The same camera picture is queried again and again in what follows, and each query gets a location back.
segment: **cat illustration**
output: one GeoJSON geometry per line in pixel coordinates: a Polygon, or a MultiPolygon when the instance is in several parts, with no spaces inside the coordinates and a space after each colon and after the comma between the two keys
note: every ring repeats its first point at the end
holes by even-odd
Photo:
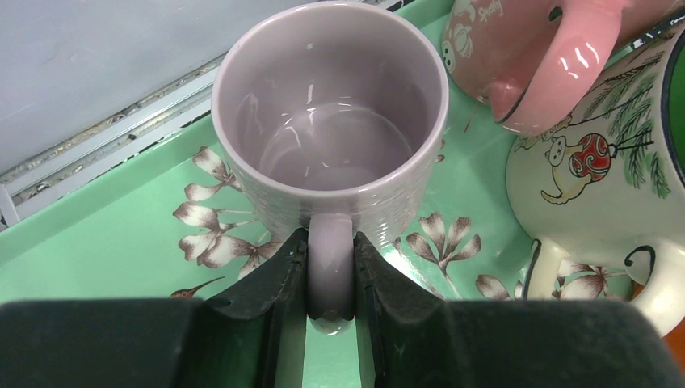
{"type": "Polygon", "coordinates": [[[617,145],[599,133],[589,133],[577,144],[568,145],[566,136],[552,137],[552,145],[544,156],[552,166],[552,179],[559,194],[553,196],[545,190],[540,194],[550,204],[563,205],[580,196],[590,184],[604,179],[611,169],[611,161],[619,151],[647,146],[652,141],[640,144],[624,145],[628,141],[643,136],[644,133],[623,140],[617,145]]]}

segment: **green surface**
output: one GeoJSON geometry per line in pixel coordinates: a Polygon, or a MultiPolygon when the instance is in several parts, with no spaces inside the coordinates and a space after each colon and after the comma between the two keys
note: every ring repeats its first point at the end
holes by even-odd
{"type": "Polygon", "coordinates": [[[680,168],[685,168],[685,51],[683,46],[676,44],[676,50],[671,55],[678,57],[670,79],[670,95],[668,107],[668,121],[670,121],[670,135],[673,137],[675,152],[678,156],[680,168]]]}
{"type": "MultiPolygon", "coordinates": [[[[398,13],[419,26],[439,47],[451,3],[417,0],[398,13]]],[[[383,253],[407,276],[445,297],[513,298],[531,246],[531,239],[511,212],[504,186],[506,158],[514,136],[501,130],[487,108],[476,107],[453,84],[450,99],[445,146],[417,220],[395,247],[386,247],[383,253]],[[469,252],[470,258],[445,255],[431,241],[433,236],[439,244],[440,235],[449,234],[452,225],[464,230],[465,236],[461,242],[447,238],[448,244],[456,243],[454,252],[469,252]],[[481,242],[480,249],[476,249],[477,241],[481,242]],[[423,249],[426,256],[427,247],[436,262],[449,263],[446,275],[438,265],[414,253],[423,249]]],[[[221,154],[208,117],[2,232],[0,302],[168,297],[221,276],[224,278],[195,296],[210,297],[230,286],[249,263],[247,257],[237,257],[214,269],[186,261],[179,249],[181,238],[211,233],[201,225],[200,217],[185,218],[192,224],[188,225],[174,216],[174,211],[188,201],[184,192],[188,185],[211,187],[220,182],[193,163],[193,155],[204,146],[221,154]]],[[[210,150],[201,154],[215,158],[210,150]]],[[[212,168],[215,175],[217,168],[221,169],[218,165],[212,168]]],[[[193,209],[213,214],[209,208],[235,210],[218,213],[224,223],[254,219],[250,203],[228,184],[193,209]]],[[[232,241],[241,238],[251,247],[269,241],[257,221],[222,235],[231,236],[232,241]]],[[[566,280],[564,286],[571,291],[583,286],[583,279],[602,276],[596,268],[570,272],[575,272],[571,276],[576,281],[566,280]]],[[[615,273],[608,277],[611,293],[628,292],[625,276],[615,273]]],[[[335,337],[308,331],[304,386],[358,387],[358,367],[354,328],[335,337]]]]}

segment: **mug rim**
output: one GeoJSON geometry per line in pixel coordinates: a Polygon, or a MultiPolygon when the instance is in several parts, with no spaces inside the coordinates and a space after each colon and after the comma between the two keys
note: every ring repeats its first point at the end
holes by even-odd
{"type": "Polygon", "coordinates": [[[664,142],[666,143],[666,150],[671,166],[675,169],[675,174],[680,178],[681,187],[685,188],[685,171],[683,166],[680,166],[678,159],[678,150],[675,146],[673,138],[673,128],[670,122],[670,87],[673,81],[673,73],[675,72],[675,65],[678,62],[681,54],[685,54],[685,29],[681,30],[673,48],[670,51],[666,68],[664,69],[664,77],[662,80],[661,89],[661,117],[662,117],[662,131],[664,142]]]}
{"type": "Polygon", "coordinates": [[[265,184],[268,187],[275,189],[279,192],[286,192],[287,194],[298,197],[312,197],[318,199],[325,199],[354,196],[361,192],[367,192],[381,188],[389,182],[397,179],[401,175],[405,175],[406,172],[413,165],[417,164],[419,160],[424,159],[427,156],[427,154],[430,152],[434,144],[440,141],[440,138],[443,136],[445,124],[448,118],[449,81],[447,72],[443,66],[443,61],[439,57],[434,45],[428,40],[426,36],[423,35],[423,33],[418,28],[416,28],[412,23],[410,23],[406,19],[394,14],[393,12],[381,9],[378,6],[372,6],[370,4],[364,4],[359,2],[350,3],[340,1],[322,1],[304,4],[302,6],[295,6],[285,11],[281,11],[267,19],[264,19],[262,22],[258,23],[256,26],[252,27],[248,32],[246,32],[243,36],[241,36],[241,38],[238,39],[237,42],[233,45],[233,47],[231,47],[231,49],[226,53],[226,56],[219,65],[216,78],[214,80],[214,85],[212,86],[211,110],[214,132],[219,138],[219,142],[221,143],[221,146],[224,148],[224,151],[228,154],[229,158],[233,160],[233,163],[235,163],[239,169],[243,170],[249,176],[252,176],[254,179],[258,180],[260,183],[265,184]],[[289,186],[285,183],[278,182],[275,179],[269,178],[268,176],[257,171],[257,169],[253,168],[248,162],[246,162],[245,159],[243,159],[233,148],[228,138],[226,137],[225,132],[221,127],[221,122],[219,120],[220,109],[218,106],[218,100],[220,88],[216,86],[222,84],[223,79],[226,76],[226,70],[232,64],[236,56],[240,54],[242,46],[248,44],[252,37],[261,32],[265,27],[267,27],[267,25],[279,21],[281,19],[286,19],[288,16],[293,15],[298,11],[306,11],[319,8],[333,9],[338,6],[346,6],[362,10],[365,12],[371,12],[382,18],[390,19],[393,22],[399,23],[402,27],[406,28],[415,38],[417,38],[418,42],[422,44],[425,49],[427,49],[427,55],[430,55],[433,58],[433,64],[435,65],[435,69],[437,70],[438,74],[440,74],[439,93],[442,95],[442,99],[440,101],[438,114],[436,115],[435,121],[432,124],[431,131],[428,133],[426,140],[421,144],[418,150],[416,150],[416,152],[414,152],[414,154],[412,154],[412,156],[406,162],[402,163],[395,170],[391,171],[386,175],[383,175],[379,179],[376,179],[370,183],[366,183],[361,186],[355,186],[353,188],[327,191],[296,188],[293,186],[289,186]]]}

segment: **pink mug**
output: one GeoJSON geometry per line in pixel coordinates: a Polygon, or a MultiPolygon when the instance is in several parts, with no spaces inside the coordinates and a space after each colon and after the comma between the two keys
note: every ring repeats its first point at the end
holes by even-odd
{"type": "Polygon", "coordinates": [[[684,0],[455,0],[441,53],[456,84],[489,104],[498,124],[535,136],[571,112],[614,48],[683,5],[684,0]]]}

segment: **mug handle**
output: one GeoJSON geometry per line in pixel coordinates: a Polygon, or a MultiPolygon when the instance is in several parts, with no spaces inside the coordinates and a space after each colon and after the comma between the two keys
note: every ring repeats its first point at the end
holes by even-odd
{"type": "Polygon", "coordinates": [[[632,254],[649,253],[649,272],[645,287],[631,301],[651,322],[659,335],[675,329],[685,318],[685,249],[670,241],[656,239],[643,244],[626,257],[633,266],[632,254]]]}
{"type": "Polygon", "coordinates": [[[498,124],[534,136],[568,115],[609,60],[625,3],[562,0],[561,25],[527,87],[506,75],[489,85],[488,100],[498,124]]]}
{"type": "Polygon", "coordinates": [[[355,316],[352,219],[343,213],[315,213],[309,221],[307,312],[314,326],[334,334],[355,316]]]}
{"type": "Polygon", "coordinates": [[[549,238],[534,239],[531,265],[523,284],[523,298],[553,299],[554,281],[561,268],[561,261],[568,257],[569,253],[549,238]]]}

